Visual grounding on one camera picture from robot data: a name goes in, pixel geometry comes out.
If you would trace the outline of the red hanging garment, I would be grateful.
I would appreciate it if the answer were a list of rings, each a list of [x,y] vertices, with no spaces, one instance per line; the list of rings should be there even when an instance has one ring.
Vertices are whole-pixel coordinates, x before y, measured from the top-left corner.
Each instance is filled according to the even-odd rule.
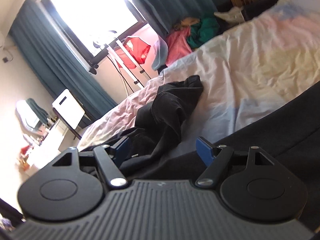
[[[146,58],[149,54],[151,46],[144,42],[140,37],[130,36],[124,42],[123,46],[129,52],[129,54],[137,61],[138,64],[142,65],[145,63]],[[116,54],[121,58],[125,66],[129,69],[135,69],[136,65],[129,59],[129,57],[118,47],[115,50]]]

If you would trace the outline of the pastel bed duvet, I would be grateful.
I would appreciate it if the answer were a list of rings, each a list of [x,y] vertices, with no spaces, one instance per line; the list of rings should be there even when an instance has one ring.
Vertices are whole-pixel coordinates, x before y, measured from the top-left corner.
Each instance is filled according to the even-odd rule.
[[[319,0],[279,0],[177,60],[89,126],[78,149],[131,128],[159,86],[192,75],[200,77],[204,91],[182,126],[176,153],[193,151],[199,136],[216,142],[244,128],[319,81]]]

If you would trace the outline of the left teal curtain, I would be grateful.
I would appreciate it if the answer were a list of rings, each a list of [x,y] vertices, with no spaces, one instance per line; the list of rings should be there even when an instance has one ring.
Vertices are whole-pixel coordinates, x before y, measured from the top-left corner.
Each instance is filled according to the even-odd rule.
[[[68,89],[82,103],[88,119],[82,120],[81,126],[116,107],[116,102],[83,67],[34,1],[25,0],[9,34],[54,99]]]

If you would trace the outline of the black clothes garment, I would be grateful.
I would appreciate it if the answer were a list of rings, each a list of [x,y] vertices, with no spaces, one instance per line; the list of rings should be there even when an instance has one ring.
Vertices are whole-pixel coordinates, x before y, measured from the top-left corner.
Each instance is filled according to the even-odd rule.
[[[94,224],[107,239],[295,239],[319,221],[319,84],[257,122],[195,151],[169,157],[190,108],[173,103],[164,130],[150,110],[145,129],[80,152],[110,184]]]

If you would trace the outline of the wavy frame mirror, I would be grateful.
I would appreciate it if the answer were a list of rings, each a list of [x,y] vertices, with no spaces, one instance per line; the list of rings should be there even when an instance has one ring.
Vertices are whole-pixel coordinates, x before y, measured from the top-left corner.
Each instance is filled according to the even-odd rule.
[[[49,114],[33,98],[18,100],[16,112],[23,127],[31,133],[41,133],[41,128],[49,128]]]

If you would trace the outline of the white dresser with drawers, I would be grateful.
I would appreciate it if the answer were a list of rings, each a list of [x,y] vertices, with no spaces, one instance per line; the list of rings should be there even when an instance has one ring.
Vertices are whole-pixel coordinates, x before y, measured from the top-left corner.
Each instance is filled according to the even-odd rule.
[[[68,132],[67,126],[58,119],[40,146],[35,146],[29,153],[28,173],[36,172],[46,166],[61,152],[59,147]]]

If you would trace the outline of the white chair black frame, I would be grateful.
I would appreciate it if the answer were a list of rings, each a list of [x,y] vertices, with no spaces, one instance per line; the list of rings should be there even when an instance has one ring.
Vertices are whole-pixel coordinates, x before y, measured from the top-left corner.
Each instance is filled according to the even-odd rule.
[[[81,135],[76,131],[78,124],[85,115],[85,110],[80,106],[68,89],[65,89],[52,103],[53,111],[67,126],[76,138]]]

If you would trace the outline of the black framed window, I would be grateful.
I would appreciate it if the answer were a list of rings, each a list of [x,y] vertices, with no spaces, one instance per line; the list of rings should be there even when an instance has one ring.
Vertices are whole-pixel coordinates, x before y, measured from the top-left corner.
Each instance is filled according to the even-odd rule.
[[[147,21],[132,0],[41,0],[68,41],[90,66],[116,47],[116,38],[133,35]]]

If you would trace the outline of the green garment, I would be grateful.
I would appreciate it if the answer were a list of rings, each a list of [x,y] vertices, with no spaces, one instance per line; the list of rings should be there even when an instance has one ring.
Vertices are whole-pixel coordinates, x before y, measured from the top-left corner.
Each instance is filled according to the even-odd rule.
[[[186,38],[189,47],[194,50],[214,38],[220,31],[220,25],[213,17],[203,17],[199,23],[190,26],[190,35]]]

